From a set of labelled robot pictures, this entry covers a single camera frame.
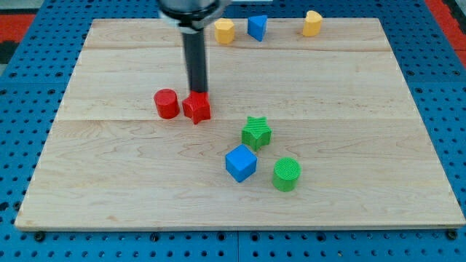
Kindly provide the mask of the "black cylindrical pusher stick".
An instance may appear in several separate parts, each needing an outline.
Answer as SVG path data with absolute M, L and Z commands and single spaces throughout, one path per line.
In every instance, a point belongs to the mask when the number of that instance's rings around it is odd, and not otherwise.
M 182 33 L 182 39 L 189 90 L 198 93 L 208 92 L 204 31 Z

